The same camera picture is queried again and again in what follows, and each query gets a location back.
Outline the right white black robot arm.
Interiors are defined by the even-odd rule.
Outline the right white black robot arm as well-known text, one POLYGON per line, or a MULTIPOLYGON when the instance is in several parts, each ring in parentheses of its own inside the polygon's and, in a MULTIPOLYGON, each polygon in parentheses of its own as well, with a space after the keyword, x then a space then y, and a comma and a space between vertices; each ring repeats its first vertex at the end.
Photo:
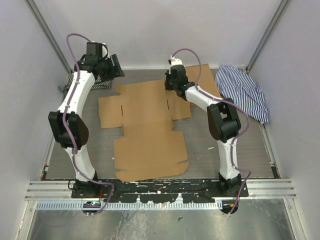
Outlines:
POLYGON ((241 122, 233 102, 216 97, 196 83, 189 82, 184 69, 168 70, 165 76, 166 90, 175 91, 178 97, 197 105, 207 113, 209 132, 218 144, 220 192, 225 197, 232 197, 242 184, 236 147, 241 122))

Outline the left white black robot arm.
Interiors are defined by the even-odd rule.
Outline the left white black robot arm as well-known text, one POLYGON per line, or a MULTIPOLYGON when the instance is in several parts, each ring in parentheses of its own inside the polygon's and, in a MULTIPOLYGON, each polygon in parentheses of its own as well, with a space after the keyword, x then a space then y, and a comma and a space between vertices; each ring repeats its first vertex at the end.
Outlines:
POLYGON ((88 94, 96 80, 111 81, 125 74, 116 54, 103 57, 84 54, 74 65, 73 80, 63 103, 48 114, 48 121, 56 142, 68 153, 75 170, 72 196, 95 198, 101 183, 91 164, 87 142, 89 129, 82 119, 88 94))

